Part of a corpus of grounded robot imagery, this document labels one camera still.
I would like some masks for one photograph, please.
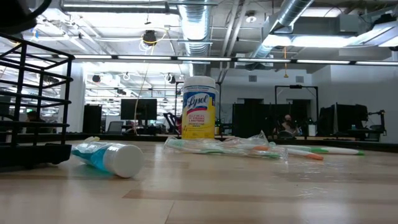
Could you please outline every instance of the exposed ceiling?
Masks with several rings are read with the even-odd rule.
[[[68,3],[87,4],[141,4],[143,7],[159,4],[155,1],[126,1],[118,2],[112,0],[65,0]],[[210,55],[219,56],[223,47],[224,37],[227,33],[228,21],[237,19],[230,18],[233,8],[233,0],[214,0],[217,6],[211,7],[210,19]],[[303,17],[336,17],[340,14],[359,15],[371,11],[383,10],[396,4],[396,1],[315,1],[302,14]],[[238,39],[233,45],[232,54],[247,54],[253,52],[262,42],[262,27],[267,16],[273,15],[280,10],[281,0],[254,0],[247,5],[246,12],[252,11],[256,17],[254,22],[243,20],[238,33]],[[180,16],[175,14],[153,14],[153,13],[112,13],[112,12],[63,12],[59,8],[59,2],[54,1],[51,8],[47,9],[37,19],[38,25],[35,29],[23,33],[24,38],[47,47],[61,50],[70,54],[111,54],[111,55],[184,55],[185,44],[181,43],[183,30],[180,27]],[[145,30],[154,30],[158,43],[153,47],[145,48],[142,44],[142,35]],[[0,52],[5,52],[14,44],[0,39]],[[38,49],[29,49],[32,54],[45,54]],[[275,58],[316,58],[316,59],[347,59],[355,58],[361,60],[383,60],[390,54],[388,48],[380,47],[352,47],[345,49],[315,48],[315,47],[286,47],[274,48],[271,54]],[[117,96],[116,90],[100,90],[96,87],[120,87],[137,88],[143,83],[150,88],[175,88],[175,85],[165,81],[165,75],[174,74],[175,78],[182,80],[190,74],[189,64],[148,64],[148,63],[126,63],[126,62],[83,62],[85,74],[88,75],[87,96],[96,99],[98,96]],[[283,64],[274,64],[273,71],[284,69]],[[306,70],[307,73],[319,69],[313,65],[289,65],[288,69]],[[226,82],[239,83],[241,77],[232,72],[226,77]],[[2,78],[16,80],[16,73],[12,70],[3,72]],[[92,76],[119,77],[119,84],[115,83],[93,83]],[[29,75],[27,82],[36,82],[34,74]],[[51,90],[48,94],[56,95],[57,90]],[[136,96],[137,93],[129,92],[128,95]],[[174,92],[156,95],[159,98],[173,96]]]

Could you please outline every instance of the white lid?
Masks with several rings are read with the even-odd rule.
[[[184,80],[184,87],[192,85],[204,85],[216,88],[216,81],[214,78],[205,76],[188,77]]]
[[[144,155],[137,146],[115,144],[106,150],[104,165],[108,171],[129,178],[141,170],[144,165]]]

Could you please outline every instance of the column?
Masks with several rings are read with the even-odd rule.
[[[62,68],[63,74],[67,73],[67,66]],[[86,93],[86,78],[82,63],[72,63],[71,77],[73,82],[70,83],[69,100],[72,104],[68,106],[68,132],[82,132],[83,131],[83,115],[85,109],[85,93]],[[60,95],[63,98],[65,94],[65,85],[61,86]],[[58,112],[58,122],[62,123],[63,106],[60,106]]]

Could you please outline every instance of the person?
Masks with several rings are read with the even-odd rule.
[[[280,131],[287,131],[292,133],[294,136],[299,134],[299,129],[294,125],[290,114],[285,115],[284,122],[281,124]]]
[[[42,120],[40,118],[40,116],[38,116],[36,111],[30,111],[27,114],[27,122],[43,122],[45,123],[44,120]],[[26,128],[26,133],[35,133],[36,128],[35,127],[28,127]],[[39,133],[49,133],[49,129],[48,128],[39,128]]]

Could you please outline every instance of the lysol logo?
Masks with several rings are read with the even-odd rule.
[[[207,110],[208,100],[209,95],[207,95],[206,93],[198,93],[189,97],[187,100],[187,114],[195,111]]]

